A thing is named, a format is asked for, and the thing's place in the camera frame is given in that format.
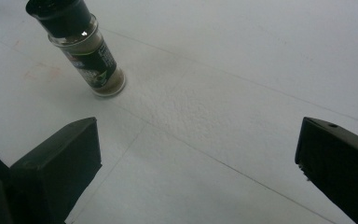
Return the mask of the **glass spice jar black lid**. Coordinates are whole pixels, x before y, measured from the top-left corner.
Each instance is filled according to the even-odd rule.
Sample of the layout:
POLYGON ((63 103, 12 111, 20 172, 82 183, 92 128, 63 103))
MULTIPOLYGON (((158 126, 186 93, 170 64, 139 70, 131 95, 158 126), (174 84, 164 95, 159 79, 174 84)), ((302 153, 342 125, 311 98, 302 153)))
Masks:
POLYGON ((84 0, 29 0, 25 9, 46 30, 50 43, 62 51, 94 94, 110 97, 124 89, 126 77, 84 0))

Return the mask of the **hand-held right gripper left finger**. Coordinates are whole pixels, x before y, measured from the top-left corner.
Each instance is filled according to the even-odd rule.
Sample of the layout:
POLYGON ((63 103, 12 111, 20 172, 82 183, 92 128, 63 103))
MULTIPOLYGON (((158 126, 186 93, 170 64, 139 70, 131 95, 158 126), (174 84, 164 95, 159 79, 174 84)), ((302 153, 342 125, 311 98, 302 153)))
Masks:
POLYGON ((62 224, 101 167, 97 119, 91 117, 65 125, 10 172, 36 224, 62 224))

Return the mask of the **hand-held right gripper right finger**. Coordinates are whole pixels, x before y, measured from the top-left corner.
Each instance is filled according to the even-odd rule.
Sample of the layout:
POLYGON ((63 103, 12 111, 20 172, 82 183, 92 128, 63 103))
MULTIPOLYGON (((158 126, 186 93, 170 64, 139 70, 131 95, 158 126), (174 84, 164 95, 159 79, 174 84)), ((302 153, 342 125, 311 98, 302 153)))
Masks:
POLYGON ((305 117, 295 163, 332 203, 358 224, 358 135, 334 123, 305 117))

